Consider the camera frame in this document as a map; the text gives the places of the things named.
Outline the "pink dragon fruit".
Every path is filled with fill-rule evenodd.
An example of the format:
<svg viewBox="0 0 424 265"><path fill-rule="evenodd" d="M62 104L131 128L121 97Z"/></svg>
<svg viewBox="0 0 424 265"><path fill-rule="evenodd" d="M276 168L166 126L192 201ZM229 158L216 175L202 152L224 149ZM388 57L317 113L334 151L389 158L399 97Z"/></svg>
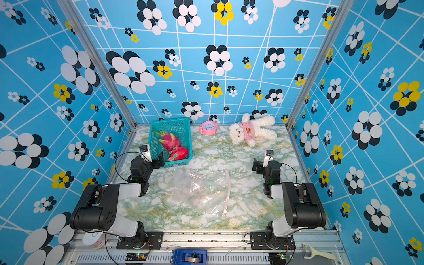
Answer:
<svg viewBox="0 0 424 265"><path fill-rule="evenodd" d="M181 161L185 160L189 156L189 150L182 146L174 147L169 155L167 161Z"/></svg>
<svg viewBox="0 0 424 265"><path fill-rule="evenodd" d="M156 133L160 138L158 139L158 142L167 150L171 151L174 147L182 146L180 140L176 135L173 133L170 133L168 131L163 130L154 130L154 133Z"/></svg>

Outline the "clear zip-top plastic bag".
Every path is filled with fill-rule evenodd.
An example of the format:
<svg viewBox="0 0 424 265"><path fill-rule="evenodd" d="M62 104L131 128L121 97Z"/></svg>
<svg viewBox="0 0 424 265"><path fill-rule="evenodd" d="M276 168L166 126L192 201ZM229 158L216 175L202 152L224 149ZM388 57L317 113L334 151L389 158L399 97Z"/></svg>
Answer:
<svg viewBox="0 0 424 265"><path fill-rule="evenodd" d="M193 172L185 167L173 171L172 199L198 212L226 217L231 194L228 171Z"/></svg>

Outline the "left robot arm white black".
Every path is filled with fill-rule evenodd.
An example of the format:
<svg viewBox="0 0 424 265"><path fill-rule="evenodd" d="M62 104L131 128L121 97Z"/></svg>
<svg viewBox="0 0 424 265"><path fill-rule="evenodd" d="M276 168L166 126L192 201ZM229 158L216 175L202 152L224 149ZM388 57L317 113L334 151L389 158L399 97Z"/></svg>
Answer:
<svg viewBox="0 0 424 265"><path fill-rule="evenodd" d="M130 164L131 175L127 182L117 184L89 184L83 191L70 217L74 230L87 233L103 232L119 238L118 249L161 248L163 232L145 231L141 221L129 220L118 211L118 202L143 197L149 189L149 178L154 169L165 165L163 152L156 159L140 154Z"/></svg>

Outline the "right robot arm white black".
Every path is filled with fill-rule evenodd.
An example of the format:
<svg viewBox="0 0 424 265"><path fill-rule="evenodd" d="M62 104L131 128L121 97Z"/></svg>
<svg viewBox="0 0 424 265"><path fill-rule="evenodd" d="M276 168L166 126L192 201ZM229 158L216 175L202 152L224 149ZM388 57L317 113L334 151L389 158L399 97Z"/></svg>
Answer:
<svg viewBox="0 0 424 265"><path fill-rule="evenodd" d="M304 229L324 228L326 213L312 183L282 182L283 164L254 159L252 170L263 177L263 192L269 199L283 202L284 216L268 223L264 233L251 233L252 248L295 249L293 234Z"/></svg>

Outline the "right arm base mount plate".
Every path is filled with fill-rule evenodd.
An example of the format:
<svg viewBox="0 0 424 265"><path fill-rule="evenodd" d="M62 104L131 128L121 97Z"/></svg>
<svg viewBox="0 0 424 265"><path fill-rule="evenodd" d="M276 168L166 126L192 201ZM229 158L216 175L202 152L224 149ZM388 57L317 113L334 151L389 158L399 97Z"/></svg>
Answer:
<svg viewBox="0 0 424 265"><path fill-rule="evenodd" d="M276 237L266 232L250 232L248 241L252 250L296 250L293 237Z"/></svg>

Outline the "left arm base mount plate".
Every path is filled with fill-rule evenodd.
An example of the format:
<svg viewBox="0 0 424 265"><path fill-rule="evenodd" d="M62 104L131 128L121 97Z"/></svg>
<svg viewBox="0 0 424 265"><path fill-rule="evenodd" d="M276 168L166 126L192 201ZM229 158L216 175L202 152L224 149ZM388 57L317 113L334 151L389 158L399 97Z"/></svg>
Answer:
<svg viewBox="0 0 424 265"><path fill-rule="evenodd" d="M119 250L159 250L163 236L163 232L156 231L146 232L141 239L138 237L120 237L116 248Z"/></svg>

